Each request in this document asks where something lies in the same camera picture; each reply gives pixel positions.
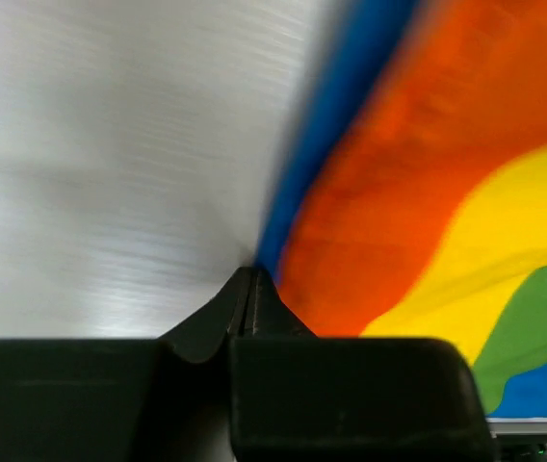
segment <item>green fabric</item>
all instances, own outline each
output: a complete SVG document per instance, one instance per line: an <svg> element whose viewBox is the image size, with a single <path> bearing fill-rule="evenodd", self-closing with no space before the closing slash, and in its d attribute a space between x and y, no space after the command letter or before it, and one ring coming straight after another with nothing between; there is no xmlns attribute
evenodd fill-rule
<svg viewBox="0 0 547 462"><path fill-rule="evenodd" d="M473 371L486 413L501 402L507 380L547 363L547 267L524 281L498 319Z"/></svg>

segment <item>white surface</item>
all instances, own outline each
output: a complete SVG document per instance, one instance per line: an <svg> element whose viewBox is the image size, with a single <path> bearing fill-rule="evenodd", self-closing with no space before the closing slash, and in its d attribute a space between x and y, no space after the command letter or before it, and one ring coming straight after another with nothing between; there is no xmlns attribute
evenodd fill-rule
<svg viewBox="0 0 547 462"><path fill-rule="evenodd" d="M156 336L248 262L343 3L0 0L0 337Z"/></svg>

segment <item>blue fabric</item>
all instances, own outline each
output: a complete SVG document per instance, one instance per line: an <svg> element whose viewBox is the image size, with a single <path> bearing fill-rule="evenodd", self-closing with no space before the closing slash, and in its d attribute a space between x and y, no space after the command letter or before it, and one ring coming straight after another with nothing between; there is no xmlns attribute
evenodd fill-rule
<svg viewBox="0 0 547 462"><path fill-rule="evenodd" d="M359 0L341 45L309 108L299 144L278 185L256 264L277 276L277 263L312 181L370 93L419 0Z"/></svg>
<svg viewBox="0 0 547 462"><path fill-rule="evenodd" d="M490 417L547 417L547 364L510 378L500 406Z"/></svg>

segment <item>orange fabric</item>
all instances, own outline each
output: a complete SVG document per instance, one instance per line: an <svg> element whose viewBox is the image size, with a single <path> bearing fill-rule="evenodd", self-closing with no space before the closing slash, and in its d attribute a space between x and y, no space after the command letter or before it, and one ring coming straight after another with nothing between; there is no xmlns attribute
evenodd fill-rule
<svg viewBox="0 0 547 462"><path fill-rule="evenodd" d="M357 335L430 263L457 205L547 143L547 0L453 0L424 24L304 201L284 301Z"/></svg>

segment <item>yellow stripe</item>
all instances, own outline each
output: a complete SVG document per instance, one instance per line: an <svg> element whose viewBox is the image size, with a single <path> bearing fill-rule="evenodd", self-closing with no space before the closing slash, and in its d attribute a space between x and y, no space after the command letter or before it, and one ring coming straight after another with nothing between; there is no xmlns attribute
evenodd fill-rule
<svg viewBox="0 0 547 462"><path fill-rule="evenodd" d="M546 265L547 146L471 192L423 277L362 335L446 339L472 364L512 294Z"/></svg>

